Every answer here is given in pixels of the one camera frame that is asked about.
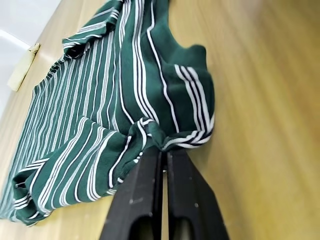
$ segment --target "green striped shirt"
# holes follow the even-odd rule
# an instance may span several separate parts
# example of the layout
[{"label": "green striped shirt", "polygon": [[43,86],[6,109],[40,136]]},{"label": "green striped shirt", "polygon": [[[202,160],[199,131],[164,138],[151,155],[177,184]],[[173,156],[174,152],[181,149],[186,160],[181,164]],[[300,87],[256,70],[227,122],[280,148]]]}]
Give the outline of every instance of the green striped shirt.
[{"label": "green striped shirt", "polygon": [[200,45],[182,48],[168,0],[111,0],[33,90],[0,217],[30,226],[63,206],[113,195],[144,151],[196,148],[214,127]]}]

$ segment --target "white wall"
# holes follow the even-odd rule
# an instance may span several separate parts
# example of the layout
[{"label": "white wall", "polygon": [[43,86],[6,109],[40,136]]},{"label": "white wall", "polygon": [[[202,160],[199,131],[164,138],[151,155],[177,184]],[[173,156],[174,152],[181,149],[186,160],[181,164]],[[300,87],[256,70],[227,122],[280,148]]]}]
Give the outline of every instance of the white wall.
[{"label": "white wall", "polygon": [[0,0],[0,118],[15,65],[36,43],[61,0]]}]

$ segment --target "wood grain surface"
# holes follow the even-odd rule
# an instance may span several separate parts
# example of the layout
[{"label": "wood grain surface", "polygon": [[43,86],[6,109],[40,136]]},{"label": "wood grain surface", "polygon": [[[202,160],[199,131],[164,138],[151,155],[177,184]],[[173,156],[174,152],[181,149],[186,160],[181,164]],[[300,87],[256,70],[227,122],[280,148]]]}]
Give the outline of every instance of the wood grain surface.
[{"label": "wood grain surface", "polygon": [[[0,123],[5,181],[32,88],[105,0],[62,0]],[[214,78],[211,141],[189,152],[232,240],[320,239],[320,1],[171,0],[169,26],[202,44]],[[64,207],[36,226],[0,220],[3,240],[97,240],[111,198]]]}]

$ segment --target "white stripe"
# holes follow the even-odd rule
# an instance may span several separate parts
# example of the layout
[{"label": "white stripe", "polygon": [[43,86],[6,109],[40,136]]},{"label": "white stripe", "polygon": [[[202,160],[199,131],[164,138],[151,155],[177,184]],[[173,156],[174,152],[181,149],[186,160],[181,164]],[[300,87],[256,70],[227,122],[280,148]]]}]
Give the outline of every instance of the white stripe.
[{"label": "white stripe", "polygon": [[208,106],[207,106],[207,101],[206,101],[206,95],[205,95],[205,91],[204,88],[199,80],[198,74],[197,72],[192,68],[192,67],[187,67],[188,71],[191,73],[193,79],[195,80],[195,83],[199,89],[200,92],[200,97],[201,97],[201,103],[202,103],[202,111],[203,111],[203,115],[204,115],[204,120],[205,120],[205,124],[206,124],[206,129],[208,132],[210,132],[212,130],[211,126],[210,126],[210,118],[209,118],[209,111],[208,111]]},{"label": "white stripe", "polygon": [[27,195],[25,195],[24,197],[15,200],[15,201],[14,201],[14,204],[20,204],[20,203],[26,201],[29,196],[30,196],[30,194],[27,194]]},{"label": "white stripe", "polygon": [[76,81],[76,86],[75,86],[75,90],[71,89],[74,92],[73,95],[73,101],[72,101],[72,105],[71,105],[71,112],[68,111],[69,113],[69,120],[67,128],[66,128],[66,132],[64,135],[64,141],[66,142],[69,139],[69,135],[70,135],[70,131],[71,131],[71,123],[72,123],[72,118],[74,118],[74,113],[75,113],[75,108],[76,108],[76,102],[77,102],[77,98],[78,98],[78,93],[79,93],[79,85],[80,85],[80,80],[81,80],[81,76],[82,76],[82,72],[83,72],[83,68],[84,68],[84,64],[85,64],[85,55],[82,55],[81,61],[80,61],[80,67],[79,67],[79,71],[75,74],[74,79]]},{"label": "white stripe", "polygon": [[[80,61],[76,61],[76,66],[75,66],[75,74],[74,74],[74,77],[73,76],[73,72],[71,73],[70,75],[70,81],[72,82],[72,86],[70,89],[68,89],[68,94],[70,92],[72,92],[74,90],[74,85],[75,85],[75,82],[79,82],[79,81],[74,81],[72,79],[74,79],[76,76],[77,76],[77,73],[79,72],[79,65],[81,64]],[[68,97],[68,94],[66,95],[66,113],[69,113],[69,106],[70,106],[70,102],[71,102],[71,99],[74,99],[73,97]],[[69,134],[68,133],[68,126],[67,126],[67,116],[64,115],[64,111],[61,113],[63,115],[63,124],[62,124],[62,129],[59,129],[59,131],[61,131],[61,137],[60,137],[60,141],[59,141],[59,146],[61,144],[64,144],[68,138],[66,138],[66,135]]]},{"label": "white stripe", "polygon": [[46,181],[46,183],[45,183],[45,185],[39,195],[37,205],[38,205],[39,209],[44,213],[48,212],[48,209],[45,208],[45,204],[48,201],[50,192],[51,192],[51,190],[54,186],[54,183],[58,177],[58,173],[59,173],[63,163],[65,162],[66,158],[68,157],[68,154],[74,148],[74,146],[78,142],[80,136],[82,135],[84,125],[85,125],[85,120],[84,120],[84,118],[82,118],[79,122],[78,132],[77,132],[76,136],[67,144],[65,150],[62,152],[60,157],[54,163],[54,166],[52,168],[50,176],[48,177],[48,179],[47,179],[47,181]]},{"label": "white stripe", "polygon": [[195,96],[195,99],[196,99],[197,114],[198,114],[199,122],[200,122],[200,125],[201,125],[201,130],[204,131],[205,130],[205,124],[204,124],[204,120],[202,118],[202,108],[201,108],[200,97],[199,97],[199,94],[198,94],[198,89],[197,89],[193,79],[190,77],[190,75],[189,75],[188,71],[186,70],[186,68],[184,66],[181,66],[181,69],[182,69],[184,75],[186,76],[188,82],[190,83],[190,85],[191,85],[191,87],[193,89],[194,96]]},{"label": "white stripe", "polygon": [[112,31],[109,33],[109,36],[108,36],[107,50],[106,50],[106,56],[105,56],[106,64],[104,65],[104,73],[103,73],[103,81],[102,81],[102,94],[100,99],[100,106],[96,112],[97,123],[101,126],[103,126],[102,110],[104,107],[104,103],[106,102],[107,87],[109,83],[109,69],[110,69],[110,60],[111,60],[111,54],[112,54],[113,37],[114,37],[114,32]]},{"label": "white stripe", "polygon": [[176,139],[172,139],[172,140],[169,140],[166,145],[164,145],[164,147],[162,148],[162,150],[166,150],[170,145],[172,144],[180,144],[180,143],[184,143],[184,142],[187,142],[189,140],[191,140],[192,138],[194,138],[196,135],[197,135],[198,131],[192,131],[192,133],[190,135],[188,135],[187,137],[179,137],[179,138],[176,138]]},{"label": "white stripe", "polygon": [[120,103],[122,110],[126,117],[129,119],[131,124],[134,124],[133,119],[131,118],[130,114],[127,112],[125,104],[124,104],[124,99],[123,99],[123,93],[122,93],[122,69],[121,69],[121,48],[122,48],[122,41],[125,36],[125,26],[127,24],[127,20],[129,17],[129,14],[127,13],[127,7],[124,8],[123,15],[124,17],[121,18],[120,20],[120,27],[119,27],[119,46],[120,46],[120,51],[119,51],[119,60],[118,60],[118,66],[119,66],[119,93],[120,93]]},{"label": "white stripe", "polygon": [[[90,127],[90,132],[88,134],[88,136],[86,137],[86,140],[84,142],[84,144],[82,145],[81,149],[79,151],[77,151],[77,155],[72,159],[72,161],[68,164],[68,167],[64,170],[64,173],[63,173],[63,176],[60,178],[60,182],[58,183],[58,185],[56,186],[54,192],[53,192],[53,195],[52,195],[52,198],[51,199],[54,199],[55,198],[55,194],[58,190],[58,188],[60,187],[61,183],[63,182],[65,176],[67,175],[68,173],[68,170],[69,168],[73,165],[73,163],[78,159],[79,155],[82,153],[82,151],[85,149],[86,145],[88,144],[88,141],[91,137],[91,134],[92,134],[92,131],[93,131],[93,128],[94,128],[94,122],[91,123],[91,127]],[[63,195],[64,195],[64,191],[67,191],[68,189],[64,188],[61,193],[60,193],[60,196],[59,196],[59,203],[61,206],[67,206],[69,204],[67,204],[66,202],[63,201]]]},{"label": "white stripe", "polygon": [[100,48],[100,57],[99,57],[99,60],[98,60],[98,68],[96,70],[96,76],[95,76],[95,88],[94,88],[94,94],[93,94],[93,105],[92,105],[92,112],[91,112],[91,115],[90,115],[90,119],[92,119],[93,117],[93,114],[94,114],[94,111],[95,111],[95,105],[96,105],[96,95],[97,95],[97,88],[98,88],[98,80],[99,80],[99,71],[100,71],[100,65],[101,65],[101,58],[102,58],[102,55],[104,53],[104,43],[105,43],[105,38],[102,39],[102,41],[99,41],[98,44],[101,45],[101,48]]},{"label": "white stripe", "polygon": [[138,55],[138,60],[140,62],[141,68],[142,68],[142,76],[140,78],[140,84],[142,86],[138,86],[138,90],[140,91],[140,96],[142,98],[142,104],[144,105],[146,111],[148,112],[149,116],[154,119],[158,124],[159,119],[156,114],[156,111],[154,108],[151,106],[148,97],[147,97],[147,77],[146,77],[146,66],[144,62],[144,58],[142,56],[142,51],[141,51],[141,30],[142,30],[142,24],[143,24],[143,16],[144,16],[144,8],[145,8],[145,0],[140,0],[141,7],[140,7],[140,15],[139,17],[141,18],[140,20],[140,25],[139,25],[139,30],[138,30],[138,36],[137,36],[137,41],[135,42],[137,46],[137,55]]},{"label": "white stripe", "polygon": [[173,119],[173,122],[174,122],[175,130],[176,130],[177,133],[179,133],[180,132],[179,131],[179,125],[178,125],[178,122],[177,122],[177,118],[176,118],[176,114],[175,114],[175,110],[174,110],[174,105],[173,105],[172,101],[170,100],[170,98],[168,96],[167,83],[166,83],[166,81],[164,79],[164,76],[163,76],[163,73],[162,73],[162,69],[161,69],[160,59],[158,57],[158,54],[157,54],[157,51],[155,49],[153,40],[151,38],[151,33],[150,33],[151,30],[155,27],[154,2],[153,1],[151,1],[151,7],[150,8],[151,8],[151,26],[147,29],[146,33],[147,33],[147,36],[148,36],[148,39],[149,39],[149,42],[150,42],[154,57],[156,59],[157,65],[158,65],[161,81],[162,81],[162,84],[163,84],[163,94],[164,94],[165,99],[167,100],[167,102],[170,105],[170,110],[171,110],[171,115],[172,115],[172,119]]},{"label": "white stripe", "polygon": [[112,175],[113,175],[114,169],[115,169],[115,167],[118,165],[118,163],[120,162],[122,156],[123,156],[123,155],[125,154],[125,152],[127,151],[131,138],[132,138],[131,136],[128,136],[128,137],[127,137],[126,144],[125,144],[125,147],[124,147],[123,151],[121,152],[121,154],[120,154],[119,158],[117,159],[117,161],[116,161],[116,162],[113,164],[113,166],[110,168],[110,171],[109,171],[109,187],[110,187],[110,188],[113,188],[113,187],[114,187],[114,185],[113,185],[113,179],[112,179],[112,178],[113,178]]},{"label": "white stripe", "polygon": [[109,99],[109,103],[106,107],[106,117],[108,120],[108,129],[110,129],[110,117],[109,117],[109,107],[113,98],[113,94],[114,94],[114,88],[115,88],[115,73],[116,73],[116,51],[113,51],[114,55],[113,55],[113,75],[112,75],[112,90],[111,90],[111,96]]},{"label": "white stripe", "polygon": [[107,13],[111,12],[114,8],[115,8],[115,7],[111,7],[111,8],[109,8],[108,10],[99,12],[99,13],[97,13],[96,15],[94,15],[94,16],[92,17],[92,19],[95,19],[95,18],[97,18],[97,17],[99,17],[99,16],[101,16],[101,15],[107,14]]},{"label": "white stripe", "polygon": [[[82,37],[82,38],[75,38],[75,39],[70,39],[71,41],[80,41],[80,40],[86,40],[88,39],[89,37],[96,37],[96,38],[101,38],[101,35],[97,35],[97,34],[89,34],[85,37]],[[64,47],[68,47],[68,46],[71,46],[71,45],[74,45],[75,42],[68,42],[66,44],[64,44],[63,46]]]},{"label": "white stripe", "polygon": [[[87,61],[86,61],[83,80],[82,80],[82,89],[81,89],[79,106],[83,106],[85,104],[84,102],[82,102],[82,97],[83,97],[83,92],[84,92],[85,83],[86,83],[86,75],[87,75],[87,70],[88,70],[88,65],[89,65],[89,59],[90,59],[90,56],[91,56],[92,51],[93,51],[93,48],[90,47],[90,42],[87,43],[87,46],[88,46],[88,49],[90,49],[90,50],[89,50],[89,53],[87,54]],[[76,121],[75,121],[76,123],[78,122],[78,119],[80,117],[79,110],[80,110],[80,107],[78,107],[78,110],[76,112]]]},{"label": "white stripe", "polygon": [[91,187],[91,193],[92,193],[92,198],[90,198],[90,195],[88,194],[88,187],[87,187],[87,194],[88,194],[88,197],[90,200],[92,201],[95,201],[99,198],[101,198],[101,196],[97,193],[96,191],[96,173],[97,173],[97,167],[98,167],[98,163],[99,163],[99,160],[101,158],[101,154],[102,152],[105,150],[105,148],[107,147],[107,144],[108,144],[108,141],[109,139],[115,134],[116,132],[115,131],[112,131],[110,132],[107,137],[105,138],[105,140],[103,141],[103,144],[101,146],[101,148],[99,149],[99,152],[98,152],[98,155],[97,155],[97,158],[95,159],[92,167],[91,167],[91,170],[90,170],[90,173],[89,173],[89,178],[88,178],[88,184],[87,186]]},{"label": "white stripe", "polygon": [[147,143],[147,135],[146,135],[146,132],[144,131],[144,129],[142,128],[141,126],[141,122],[142,122],[142,119],[140,119],[138,122],[137,122],[137,125],[138,125],[138,128],[141,132],[141,135],[142,135],[142,148],[141,150],[143,150],[146,146],[146,143]]},{"label": "white stripe", "polygon": [[90,147],[89,150],[86,151],[86,154],[85,156],[82,158],[81,162],[77,164],[77,168],[75,171],[73,171],[71,177],[69,178],[69,180],[67,181],[67,183],[65,184],[65,187],[63,188],[62,190],[62,193],[61,193],[61,199],[63,200],[62,202],[64,203],[64,205],[70,205],[68,204],[67,202],[67,192],[69,190],[69,187],[70,185],[72,184],[76,174],[78,173],[79,169],[80,169],[80,166],[82,165],[82,163],[84,162],[84,160],[87,160],[87,157],[88,155],[90,155],[91,153],[95,153],[96,151],[96,148],[98,147],[99,143],[101,142],[102,140],[102,137],[103,137],[103,132],[104,132],[104,129],[103,127],[99,126],[98,129],[97,129],[97,136],[96,136],[96,139],[93,143],[93,145]]},{"label": "white stripe", "polygon": [[[70,87],[70,83],[71,83],[71,75],[70,73],[72,73],[72,71],[74,70],[74,67],[75,67],[75,63],[76,61],[74,59],[71,60],[71,65],[70,65],[70,69],[66,69],[65,70],[65,75],[66,73],[68,73],[68,77],[66,79],[67,81],[67,85],[66,85],[66,88],[65,88],[65,92],[64,92],[64,95],[63,95],[63,101],[62,101],[62,106],[60,107],[60,111],[57,113],[57,116],[59,116],[58,118],[58,123],[57,123],[57,130],[60,131],[61,130],[61,123],[62,123],[62,120],[63,120],[63,112],[65,110],[65,107],[66,107],[66,103],[67,103],[67,96],[68,96],[68,91],[69,91],[69,87]],[[54,139],[53,139],[53,144],[52,144],[52,147],[51,149],[55,149],[56,146],[57,146],[57,142],[58,142],[58,132],[55,134],[54,136]]]},{"label": "white stripe", "polygon": [[96,65],[97,49],[98,49],[98,41],[95,40],[94,44],[93,44],[93,54],[92,54],[91,68],[90,68],[89,78],[87,79],[87,85],[86,85],[84,108],[83,108],[83,112],[82,112],[83,116],[87,116],[88,115],[89,97],[90,97],[91,86],[92,86],[93,71],[95,70],[95,65]]},{"label": "white stripe", "polygon": [[189,94],[189,97],[190,97],[190,100],[191,100],[191,103],[192,103],[192,107],[193,107],[193,120],[194,120],[194,124],[196,126],[196,129],[198,131],[201,130],[200,128],[200,125],[199,125],[199,121],[198,121],[198,114],[197,114],[197,104],[196,104],[196,100],[195,100],[195,97],[192,93],[192,90],[191,90],[191,87],[190,87],[190,82],[182,75],[181,71],[180,71],[180,68],[178,65],[174,65],[174,68],[175,68],[175,72],[176,74],[178,75],[178,77],[184,81],[184,84],[185,84],[185,89],[186,91],[188,92]]},{"label": "white stripe", "polygon": [[138,37],[138,31],[139,31],[139,21],[140,21],[140,8],[139,8],[139,4],[138,4],[139,0],[135,1],[135,19],[134,19],[134,29],[133,29],[133,37],[132,37],[132,58],[133,58],[133,92],[134,92],[134,97],[136,100],[136,103],[138,104],[142,114],[149,118],[152,119],[152,116],[150,116],[145,108],[143,107],[143,103],[140,101],[140,98],[142,98],[140,96],[140,75],[141,75],[141,71],[140,71],[140,61],[139,58],[137,56],[137,47],[136,47],[136,42],[137,42],[137,37]]},{"label": "white stripe", "polygon": [[30,203],[30,201],[32,200],[32,197],[30,196],[29,198],[28,198],[28,200],[27,200],[27,202],[25,202],[23,205],[19,205],[19,206],[14,206],[14,208],[16,209],[16,210],[20,210],[20,209],[24,209],[25,207],[27,207],[28,205],[29,205],[29,203]]},{"label": "white stripe", "polygon": [[38,216],[39,212],[36,211],[34,215],[32,215],[31,217],[29,217],[29,219],[35,219]]}]

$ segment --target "green fabric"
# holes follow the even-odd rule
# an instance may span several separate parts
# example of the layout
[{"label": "green fabric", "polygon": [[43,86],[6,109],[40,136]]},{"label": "green fabric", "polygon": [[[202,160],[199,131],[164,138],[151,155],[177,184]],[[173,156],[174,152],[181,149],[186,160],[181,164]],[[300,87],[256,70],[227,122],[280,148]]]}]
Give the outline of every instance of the green fabric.
[{"label": "green fabric", "polygon": [[30,226],[113,195],[150,146],[196,148],[214,127],[206,50],[182,48],[168,0],[112,0],[33,90],[0,217]]}]

